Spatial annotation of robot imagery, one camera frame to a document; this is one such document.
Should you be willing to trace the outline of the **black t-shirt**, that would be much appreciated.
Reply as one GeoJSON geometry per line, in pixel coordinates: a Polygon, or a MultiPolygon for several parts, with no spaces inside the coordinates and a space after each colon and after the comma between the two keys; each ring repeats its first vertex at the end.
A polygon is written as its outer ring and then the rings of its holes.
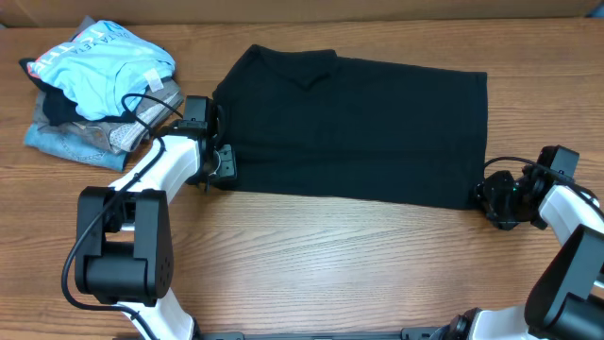
{"type": "Polygon", "coordinates": [[[471,205],[487,145],[487,76],[250,46],[213,92],[232,191],[471,205]]]}

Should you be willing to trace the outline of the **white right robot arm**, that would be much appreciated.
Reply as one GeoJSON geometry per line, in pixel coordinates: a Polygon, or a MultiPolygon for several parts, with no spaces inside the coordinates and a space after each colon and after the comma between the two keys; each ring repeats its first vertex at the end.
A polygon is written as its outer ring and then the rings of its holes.
{"type": "Polygon", "coordinates": [[[561,249],[537,280],[527,301],[457,315],[433,339],[600,339],[603,300],[603,212],[596,197],[577,185],[568,167],[528,165],[520,178],[498,171],[476,189],[486,216],[502,230],[521,222],[551,228],[561,249]]]}

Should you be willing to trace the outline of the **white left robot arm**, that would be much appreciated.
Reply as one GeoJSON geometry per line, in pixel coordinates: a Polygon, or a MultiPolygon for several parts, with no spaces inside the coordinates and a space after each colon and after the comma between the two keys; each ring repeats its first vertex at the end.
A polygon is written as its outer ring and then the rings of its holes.
{"type": "Polygon", "coordinates": [[[185,184],[236,176],[235,153],[193,137],[166,135],[108,187],[78,199],[76,241],[62,277],[95,298],[93,311],[124,314],[142,339],[197,339],[195,318],[171,288],[175,260],[169,205],[185,184]]]}

